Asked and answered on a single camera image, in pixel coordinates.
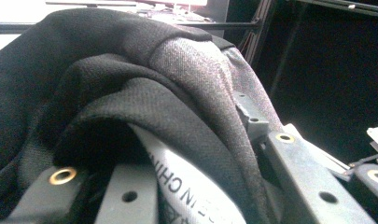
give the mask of black fabric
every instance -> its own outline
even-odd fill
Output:
[[[142,153],[121,151],[136,142],[126,125],[131,122],[218,182],[248,223],[266,221],[242,167],[201,119],[193,99],[147,68],[153,50],[178,36],[212,39],[201,30],[131,14],[75,9],[49,15],[0,51],[0,202],[16,194],[11,186],[17,181],[26,189],[52,164],[97,170],[118,155],[141,161]]]

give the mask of dark background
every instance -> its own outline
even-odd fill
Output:
[[[228,21],[250,21],[258,3],[230,0]],[[242,35],[229,31],[225,38],[238,44]],[[366,131],[378,127],[378,18],[278,1],[254,70],[282,122],[293,123],[307,140],[344,162],[376,153]]]

